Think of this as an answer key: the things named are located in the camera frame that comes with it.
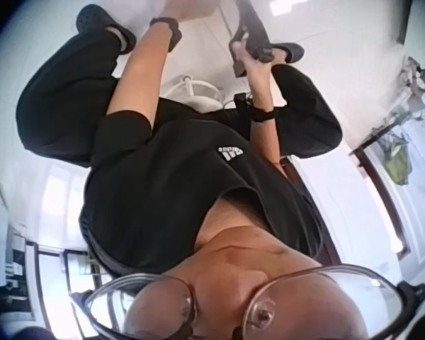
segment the black t-shirt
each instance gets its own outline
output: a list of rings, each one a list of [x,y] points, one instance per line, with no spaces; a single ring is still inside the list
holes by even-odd
[[[115,275],[162,273],[193,254],[207,212],[232,191],[261,211],[279,240],[317,253],[315,210],[234,130],[209,120],[175,120],[152,135],[143,115],[114,113],[98,126],[82,232]]]

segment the black handheld tool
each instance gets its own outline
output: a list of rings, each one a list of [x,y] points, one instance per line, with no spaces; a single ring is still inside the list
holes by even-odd
[[[263,63],[269,63],[274,60],[272,53],[272,44],[269,41],[268,33],[263,26],[258,14],[250,0],[236,0],[239,10],[239,27],[229,42],[229,50],[234,60],[234,75],[236,78],[245,77],[247,75],[244,64],[240,60],[236,60],[236,55],[232,49],[233,43],[247,39],[247,52],[255,59]]]

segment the black wristband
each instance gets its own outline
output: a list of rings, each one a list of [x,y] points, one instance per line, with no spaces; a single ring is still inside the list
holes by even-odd
[[[263,123],[277,117],[278,111],[272,110],[266,112],[260,108],[256,108],[251,100],[247,99],[245,93],[238,93],[234,96],[234,103],[240,114],[245,114],[246,117],[256,123]]]
[[[149,26],[151,27],[155,23],[167,23],[169,25],[171,32],[173,32],[173,35],[171,36],[170,40],[169,52],[173,51],[173,49],[178,45],[179,41],[183,37],[183,34],[179,30],[178,21],[173,18],[153,18],[149,23]]]

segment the eyeglasses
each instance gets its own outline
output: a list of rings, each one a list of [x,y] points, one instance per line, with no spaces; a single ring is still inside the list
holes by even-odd
[[[211,339],[198,334],[195,292],[169,276],[134,274],[73,301],[107,339]],[[315,268],[260,288],[234,340],[394,339],[425,301],[425,284],[395,287],[359,266]]]

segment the eyeglass frame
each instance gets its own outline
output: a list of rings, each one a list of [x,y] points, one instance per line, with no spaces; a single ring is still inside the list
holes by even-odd
[[[356,266],[352,264],[341,264],[337,266],[324,266],[324,267],[318,267],[318,268],[311,268],[304,271],[298,271],[296,273],[290,273],[284,276],[279,276],[277,278],[274,278],[273,280],[267,282],[265,285],[261,286],[258,291],[254,294],[256,296],[259,292],[266,289],[268,286],[273,285],[277,281],[285,280],[287,278],[295,278],[300,277],[312,273],[321,273],[324,271],[350,271],[354,273],[360,273],[370,278],[375,278],[382,283],[384,283],[385,286],[392,288],[395,292],[397,292],[401,303],[402,303],[402,309],[400,311],[400,314],[398,315],[395,320],[390,323],[385,329],[383,329],[380,333],[376,334],[375,336],[372,336],[369,340],[385,340],[388,337],[392,337],[391,339],[397,338],[409,325],[409,323],[414,319],[416,316],[417,311],[419,310],[420,306],[425,301],[425,283],[421,283],[419,285],[410,285],[406,281],[401,281],[397,284],[397,286],[393,285],[391,282],[389,282],[388,279],[384,278],[380,274],[376,273],[375,271],[372,271],[368,268]],[[96,318],[92,315],[88,305],[94,301],[94,299],[101,295],[103,291],[105,291],[108,287],[111,285],[115,285],[117,281],[124,280],[126,278],[131,277],[138,278],[139,276],[145,276],[145,278],[151,278],[153,277],[155,280],[159,278],[170,278],[177,281],[181,281],[189,290],[189,293],[191,294],[190,298],[190,304],[191,304],[191,311],[189,313],[188,319],[183,323],[183,325],[180,327],[180,329],[173,335],[169,336],[165,340],[193,340],[193,339],[205,339],[202,336],[194,336],[193,335],[193,327],[191,324],[193,323],[195,319],[195,293],[192,289],[192,287],[185,283],[184,281],[174,278],[172,276],[165,276],[165,275],[156,275],[156,274],[146,274],[146,273],[136,273],[131,274],[128,276],[123,276],[122,278],[119,278],[117,280],[113,280],[109,283],[106,283],[102,287],[100,287],[96,291],[87,290],[83,293],[73,293],[71,294],[71,299],[73,303],[75,303],[79,309],[85,314],[85,316],[88,318],[88,320],[91,323],[91,326],[101,335],[111,340],[141,340],[136,339],[133,337],[130,337],[125,334],[118,333],[117,331],[110,329],[108,327],[105,327],[100,322],[96,320]],[[244,340],[244,335],[242,332],[242,327],[244,325],[237,327],[233,331],[232,339],[233,340]]]

